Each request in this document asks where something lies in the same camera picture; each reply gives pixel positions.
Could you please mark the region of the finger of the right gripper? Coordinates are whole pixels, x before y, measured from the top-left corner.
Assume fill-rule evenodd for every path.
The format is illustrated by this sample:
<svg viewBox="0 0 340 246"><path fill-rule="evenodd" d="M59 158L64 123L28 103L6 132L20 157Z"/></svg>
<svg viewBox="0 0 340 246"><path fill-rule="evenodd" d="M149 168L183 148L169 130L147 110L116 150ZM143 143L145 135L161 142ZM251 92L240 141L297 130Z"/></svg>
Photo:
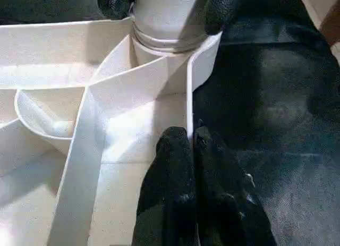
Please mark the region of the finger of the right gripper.
<svg viewBox="0 0 340 246"><path fill-rule="evenodd" d="M219 33L224 24L236 15L241 0L207 0L205 5L205 32L208 35Z"/></svg>
<svg viewBox="0 0 340 246"><path fill-rule="evenodd" d="M108 19L124 19L129 16L134 0L97 0L102 14Z"/></svg>

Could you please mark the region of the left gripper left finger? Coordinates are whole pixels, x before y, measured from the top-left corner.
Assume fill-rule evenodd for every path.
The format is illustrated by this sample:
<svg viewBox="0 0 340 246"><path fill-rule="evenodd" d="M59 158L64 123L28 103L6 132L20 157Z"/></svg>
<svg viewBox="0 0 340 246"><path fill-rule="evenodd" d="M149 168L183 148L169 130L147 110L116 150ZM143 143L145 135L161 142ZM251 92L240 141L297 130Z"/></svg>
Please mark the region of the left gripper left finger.
<svg viewBox="0 0 340 246"><path fill-rule="evenodd" d="M196 181L192 150L183 127L166 129L143 179L135 245L196 245Z"/></svg>

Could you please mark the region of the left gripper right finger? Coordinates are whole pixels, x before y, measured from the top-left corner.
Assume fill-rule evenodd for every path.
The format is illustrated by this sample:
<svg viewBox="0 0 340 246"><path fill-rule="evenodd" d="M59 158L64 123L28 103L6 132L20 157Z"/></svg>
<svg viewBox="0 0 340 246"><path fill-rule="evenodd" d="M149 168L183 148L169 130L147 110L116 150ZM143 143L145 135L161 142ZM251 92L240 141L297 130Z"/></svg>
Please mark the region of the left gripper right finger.
<svg viewBox="0 0 340 246"><path fill-rule="evenodd" d="M194 132L193 153L201 245L276 245L251 174L223 138L206 126Z"/></svg>

